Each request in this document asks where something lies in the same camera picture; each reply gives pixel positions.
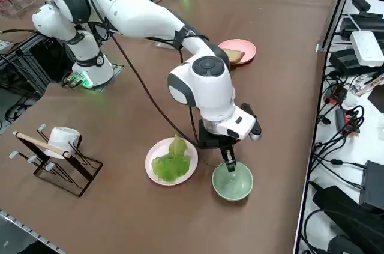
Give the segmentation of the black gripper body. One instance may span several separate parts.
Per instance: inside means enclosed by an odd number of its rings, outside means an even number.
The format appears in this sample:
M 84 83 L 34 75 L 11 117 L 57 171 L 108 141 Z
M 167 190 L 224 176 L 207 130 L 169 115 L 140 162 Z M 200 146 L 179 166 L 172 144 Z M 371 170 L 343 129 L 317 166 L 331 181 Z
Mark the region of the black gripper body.
M 203 120 L 199 120 L 199 141 L 198 147 L 200 149 L 221 149 L 226 147 L 232 147 L 237 144 L 240 140 L 225 136 L 212 134 L 205 129 Z

